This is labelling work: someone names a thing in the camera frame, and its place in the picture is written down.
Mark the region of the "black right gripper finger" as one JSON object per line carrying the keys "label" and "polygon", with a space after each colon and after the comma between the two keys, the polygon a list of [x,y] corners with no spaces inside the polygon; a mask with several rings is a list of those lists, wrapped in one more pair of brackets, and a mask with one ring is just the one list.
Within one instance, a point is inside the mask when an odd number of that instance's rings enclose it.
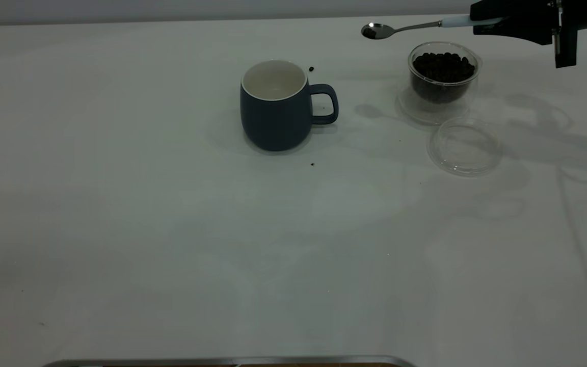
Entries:
{"label": "black right gripper finger", "polygon": [[496,24],[475,26],[473,34],[511,37],[528,40],[538,45],[553,43],[552,27],[531,20],[503,19]]}
{"label": "black right gripper finger", "polygon": [[553,1],[480,1],[470,6],[470,19],[538,18],[554,14]]}

